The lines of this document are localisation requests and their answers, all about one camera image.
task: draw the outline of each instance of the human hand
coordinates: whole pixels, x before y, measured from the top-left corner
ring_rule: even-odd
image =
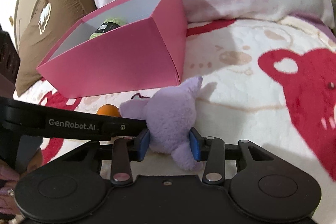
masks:
[[[41,167],[43,162],[42,152],[39,149],[28,164],[27,171],[18,174],[9,167],[7,163],[0,160],[0,180],[6,181],[5,185],[0,188],[0,213],[5,215],[18,215],[20,211],[15,203],[14,197],[8,194],[9,190],[14,190],[20,177]]]

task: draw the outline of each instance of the plush toy body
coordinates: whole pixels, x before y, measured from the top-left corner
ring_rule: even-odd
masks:
[[[159,90],[152,98],[130,100],[119,108],[124,118],[146,120],[151,150],[170,154],[184,170],[202,166],[194,160],[189,143],[189,131],[196,121],[195,99],[201,85],[202,77],[193,77],[179,86]]]

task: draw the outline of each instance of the brown pillow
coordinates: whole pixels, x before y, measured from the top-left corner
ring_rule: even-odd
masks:
[[[16,79],[18,96],[41,79],[36,67],[62,35],[96,9],[94,0],[39,0],[20,39],[21,64]]]

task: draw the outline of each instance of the black device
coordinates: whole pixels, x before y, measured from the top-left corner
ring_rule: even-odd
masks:
[[[2,97],[0,113],[1,141],[9,136],[92,140],[18,182],[15,199],[24,224],[314,223],[311,217],[321,199],[317,181],[248,140],[225,144],[219,138],[203,138],[192,128],[193,156],[206,161],[202,179],[133,180],[130,161],[142,161],[150,142],[145,121]],[[114,136],[123,138],[100,145],[99,140]],[[100,177],[102,160],[112,160],[110,180]],[[238,173],[232,179],[225,179],[225,160],[236,160]]]

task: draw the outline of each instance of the yarn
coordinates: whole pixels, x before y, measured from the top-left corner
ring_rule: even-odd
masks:
[[[121,20],[120,18],[108,18],[104,20],[104,22],[99,26],[99,28],[92,35],[90,35],[90,39],[98,37],[102,35],[103,33],[112,31],[126,24],[127,23]]]

